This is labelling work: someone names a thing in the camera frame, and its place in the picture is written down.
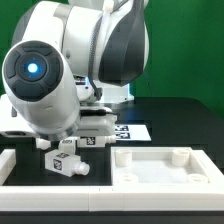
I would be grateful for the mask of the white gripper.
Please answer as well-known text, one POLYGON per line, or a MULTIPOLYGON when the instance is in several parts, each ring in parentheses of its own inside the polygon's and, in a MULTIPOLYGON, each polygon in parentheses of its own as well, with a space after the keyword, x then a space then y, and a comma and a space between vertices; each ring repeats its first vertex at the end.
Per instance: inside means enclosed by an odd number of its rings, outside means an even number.
POLYGON ((117 115, 109 108, 83 108, 74 122, 64 120, 52 109, 38 107, 38 122, 26 121, 6 94, 0 97, 0 134, 5 137, 67 138, 113 136, 117 115))

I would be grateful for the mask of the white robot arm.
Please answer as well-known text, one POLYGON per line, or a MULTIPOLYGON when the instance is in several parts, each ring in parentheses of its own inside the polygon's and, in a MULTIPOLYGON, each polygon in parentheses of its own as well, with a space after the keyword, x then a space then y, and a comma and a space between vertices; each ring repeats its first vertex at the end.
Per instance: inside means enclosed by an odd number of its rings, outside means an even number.
POLYGON ((15 29, 2 63, 0 135, 59 141, 111 136, 116 115, 84 106, 75 82, 125 86, 146 66, 149 0, 41 1, 15 29))

